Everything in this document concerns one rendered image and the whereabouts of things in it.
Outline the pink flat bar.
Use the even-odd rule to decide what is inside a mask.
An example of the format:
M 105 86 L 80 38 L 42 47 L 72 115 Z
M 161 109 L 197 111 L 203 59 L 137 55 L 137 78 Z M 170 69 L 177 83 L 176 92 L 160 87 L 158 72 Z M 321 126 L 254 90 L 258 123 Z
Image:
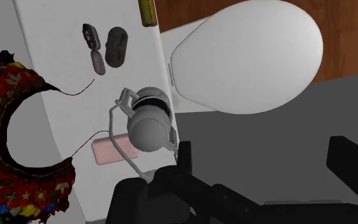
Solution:
M 129 158 L 137 158 L 139 150 L 129 141 L 128 134 L 116 135 L 114 136 L 114 139 Z M 95 161 L 98 165 L 110 164 L 124 160 L 108 137 L 94 140 L 91 143 L 91 147 Z

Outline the grey clip-top jar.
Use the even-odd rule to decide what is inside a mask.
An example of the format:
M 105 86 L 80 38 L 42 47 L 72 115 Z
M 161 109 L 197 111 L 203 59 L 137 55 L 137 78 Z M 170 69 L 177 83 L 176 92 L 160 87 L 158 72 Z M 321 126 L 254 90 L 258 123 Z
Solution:
M 119 99 L 109 110 L 109 139 L 123 159 L 147 183 L 152 182 L 155 171 L 142 172 L 122 150 L 113 134 L 113 111 L 120 108 L 127 115 L 127 133 L 130 143 L 142 152 L 166 148 L 178 157 L 177 132 L 173 127 L 170 99 L 161 89 L 145 87 L 137 92 L 128 88 L 121 91 Z

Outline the grey two-part oval capsule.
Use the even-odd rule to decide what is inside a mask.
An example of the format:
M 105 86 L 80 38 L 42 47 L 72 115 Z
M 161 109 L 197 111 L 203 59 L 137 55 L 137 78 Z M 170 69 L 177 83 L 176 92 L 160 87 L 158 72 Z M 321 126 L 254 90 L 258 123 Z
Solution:
M 104 60 L 99 50 L 101 49 L 99 35 L 94 26 L 90 24 L 83 24 L 82 26 L 83 37 L 86 41 L 87 46 L 91 50 L 90 56 L 92 61 L 93 70 L 98 75 L 104 75 L 106 68 Z

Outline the olive yellow stick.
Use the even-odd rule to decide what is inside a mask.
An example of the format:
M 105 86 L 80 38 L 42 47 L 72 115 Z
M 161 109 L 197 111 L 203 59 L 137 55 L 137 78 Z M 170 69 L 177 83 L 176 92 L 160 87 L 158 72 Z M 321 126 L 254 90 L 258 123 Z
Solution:
M 138 0 L 141 21 L 144 27 L 155 27 L 158 25 L 154 0 Z

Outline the dark brown oval case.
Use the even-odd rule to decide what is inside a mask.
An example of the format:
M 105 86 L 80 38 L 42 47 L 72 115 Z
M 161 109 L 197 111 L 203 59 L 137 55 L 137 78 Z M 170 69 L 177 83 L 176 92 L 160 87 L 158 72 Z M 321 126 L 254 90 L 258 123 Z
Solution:
M 105 61 L 110 67 L 123 65 L 126 57 L 128 34 L 121 27 L 113 27 L 107 35 Z

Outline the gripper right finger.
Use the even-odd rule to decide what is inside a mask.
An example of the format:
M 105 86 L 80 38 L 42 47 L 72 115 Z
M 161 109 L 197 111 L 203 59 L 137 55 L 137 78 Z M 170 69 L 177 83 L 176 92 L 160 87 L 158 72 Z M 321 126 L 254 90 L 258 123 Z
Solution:
M 332 136 L 327 168 L 358 196 L 358 144 L 344 136 Z M 358 205 L 331 201 L 265 202 L 267 211 L 282 214 L 281 224 L 358 224 Z

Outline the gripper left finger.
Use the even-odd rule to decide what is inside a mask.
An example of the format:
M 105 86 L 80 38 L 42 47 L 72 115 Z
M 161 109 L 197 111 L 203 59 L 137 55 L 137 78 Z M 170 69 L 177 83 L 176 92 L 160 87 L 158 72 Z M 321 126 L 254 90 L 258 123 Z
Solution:
M 192 175 L 191 143 L 179 143 L 177 165 L 157 169 L 153 180 L 120 181 L 106 224 L 246 224 L 258 207 L 228 187 L 210 186 Z

